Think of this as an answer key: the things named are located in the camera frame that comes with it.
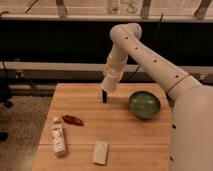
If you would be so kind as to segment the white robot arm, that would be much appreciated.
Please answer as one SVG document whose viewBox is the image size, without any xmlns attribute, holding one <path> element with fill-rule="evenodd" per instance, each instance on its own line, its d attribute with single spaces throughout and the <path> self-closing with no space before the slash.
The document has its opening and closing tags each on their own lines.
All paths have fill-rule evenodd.
<svg viewBox="0 0 213 171">
<path fill-rule="evenodd" d="M 137 23 L 112 27 L 113 45 L 101 88 L 115 91 L 127 59 L 133 58 L 174 102 L 169 171 L 213 171 L 213 86 L 200 83 L 145 46 L 141 36 Z"/>
</svg>

